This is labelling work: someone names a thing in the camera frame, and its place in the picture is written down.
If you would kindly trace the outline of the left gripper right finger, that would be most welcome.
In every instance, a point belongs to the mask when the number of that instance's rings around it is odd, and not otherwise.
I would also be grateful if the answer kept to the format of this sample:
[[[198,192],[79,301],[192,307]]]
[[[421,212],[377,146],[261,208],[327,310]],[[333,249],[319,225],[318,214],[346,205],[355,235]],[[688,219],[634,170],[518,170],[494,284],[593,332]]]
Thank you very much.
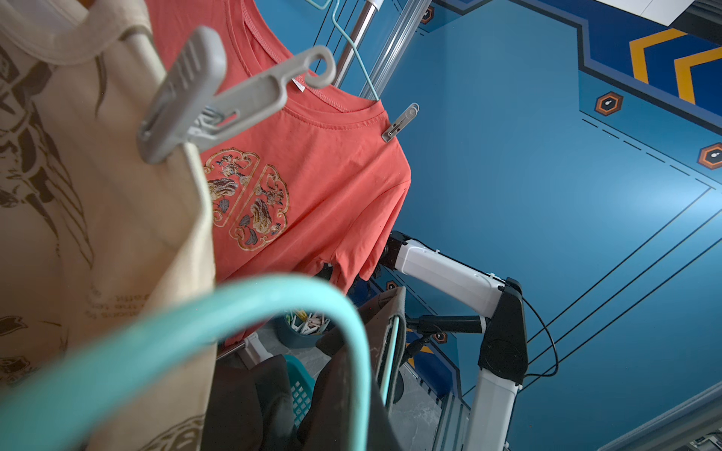
[[[377,370],[372,364],[370,385],[370,416],[368,427],[368,451],[401,451],[400,443],[389,420],[389,412],[383,403],[377,381]]]

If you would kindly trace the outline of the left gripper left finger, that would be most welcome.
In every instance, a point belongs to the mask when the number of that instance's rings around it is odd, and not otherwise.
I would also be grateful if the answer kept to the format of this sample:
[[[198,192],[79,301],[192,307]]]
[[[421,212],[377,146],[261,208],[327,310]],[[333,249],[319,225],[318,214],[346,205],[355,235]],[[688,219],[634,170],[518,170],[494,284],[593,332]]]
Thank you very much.
[[[310,411],[297,432],[301,450],[348,449],[351,368],[341,338],[321,338],[316,345],[330,361],[323,367]]]

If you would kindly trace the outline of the grey garment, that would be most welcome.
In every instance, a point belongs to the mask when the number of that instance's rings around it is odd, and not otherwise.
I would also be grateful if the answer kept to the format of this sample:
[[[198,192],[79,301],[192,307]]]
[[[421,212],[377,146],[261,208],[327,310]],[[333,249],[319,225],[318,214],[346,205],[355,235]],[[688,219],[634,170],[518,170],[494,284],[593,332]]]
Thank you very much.
[[[393,321],[405,321],[406,289],[383,292],[359,308],[370,342],[372,394],[367,447],[398,450],[400,443],[389,420],[387,399],[380,393],[385,363],[397,370],[402,342],[391,344]],[[291,381],[285,359],[276,355],[253,368],[217,363],[200,447],[203,450],[342,450],[349,416],[348,348],[342,334],[333,330],[316,345],[329,361],[319,373],[309,412],[299,426],[293,424]]]

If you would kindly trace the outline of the red t-shirt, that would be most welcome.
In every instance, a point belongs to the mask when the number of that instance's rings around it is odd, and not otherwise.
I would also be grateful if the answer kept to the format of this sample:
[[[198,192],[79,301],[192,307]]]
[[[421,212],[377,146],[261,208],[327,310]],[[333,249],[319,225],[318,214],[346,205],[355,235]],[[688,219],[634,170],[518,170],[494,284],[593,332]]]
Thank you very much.
[[[283,109],[201,154],[218,282],[316,275],[349,291],[369,279],[411,187],[379,101],[289,83]]]

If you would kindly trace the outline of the beige patterned cloth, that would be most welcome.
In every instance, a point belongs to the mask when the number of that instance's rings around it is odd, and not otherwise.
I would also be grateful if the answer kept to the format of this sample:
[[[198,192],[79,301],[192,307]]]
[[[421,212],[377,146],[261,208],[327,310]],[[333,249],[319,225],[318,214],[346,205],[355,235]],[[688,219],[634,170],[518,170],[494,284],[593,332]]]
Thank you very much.
[[[1,393],[214,285],[199,155],[145,163],[165,68],[141,1],[1,5]]]

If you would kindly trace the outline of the white wire hanger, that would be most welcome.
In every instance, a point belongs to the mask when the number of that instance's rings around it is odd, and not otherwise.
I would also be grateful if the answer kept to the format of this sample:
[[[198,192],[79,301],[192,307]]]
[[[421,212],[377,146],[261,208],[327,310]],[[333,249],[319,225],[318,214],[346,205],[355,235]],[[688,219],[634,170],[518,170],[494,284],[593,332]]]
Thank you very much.
[[[290,310],[321,312],[348,348],[347,450],[368,450],[370,342],[356,307],[317,277],[267,275],[214,292],[122,328],[32,376],[1,400],[4,450],[71,450],[172,370],[223,336]]]

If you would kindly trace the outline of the grey clothespin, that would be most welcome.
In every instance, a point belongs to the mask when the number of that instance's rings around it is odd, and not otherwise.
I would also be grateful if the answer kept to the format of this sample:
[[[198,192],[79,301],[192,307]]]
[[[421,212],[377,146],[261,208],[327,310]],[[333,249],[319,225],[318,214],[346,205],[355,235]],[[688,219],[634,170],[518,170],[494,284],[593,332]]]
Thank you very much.
[[[417,103],[411,103],[404,112],[391,123],[382,133],[383,141],[389,143],[404,130],[419,114],[420,107]]]

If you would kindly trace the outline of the cream white clothespin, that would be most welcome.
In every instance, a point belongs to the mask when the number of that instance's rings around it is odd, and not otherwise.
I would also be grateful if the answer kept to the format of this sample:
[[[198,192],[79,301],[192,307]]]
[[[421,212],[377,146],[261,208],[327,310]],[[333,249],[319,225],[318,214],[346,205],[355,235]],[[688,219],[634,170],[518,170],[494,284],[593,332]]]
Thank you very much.
[[[227,72],[220,35],[197,28],[167,72],[137,131],[137,148],[149,165],[190,143],[200,152],[240,135],[281,111],[287,86],[303,75],[310,88],[330,86],[336,63],[324,46],[312,47],[244,82],[219,92]]]

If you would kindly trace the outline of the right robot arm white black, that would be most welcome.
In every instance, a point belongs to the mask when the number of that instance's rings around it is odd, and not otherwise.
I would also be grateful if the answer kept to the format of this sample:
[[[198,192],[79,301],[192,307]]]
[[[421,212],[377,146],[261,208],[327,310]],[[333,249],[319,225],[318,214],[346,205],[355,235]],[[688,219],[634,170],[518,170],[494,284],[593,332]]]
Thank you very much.
[[[407,319],[406,327],[417,339],[406,346],[402,361],[419,354],[435,336],[479,334],[479,375],[464,448],[507,449],[515,400],[530,376],[525,311],[531,304],[521,284],[480,272],[398,231],[389,235],[379,263],[417,278],[471,309],[466,316]]]

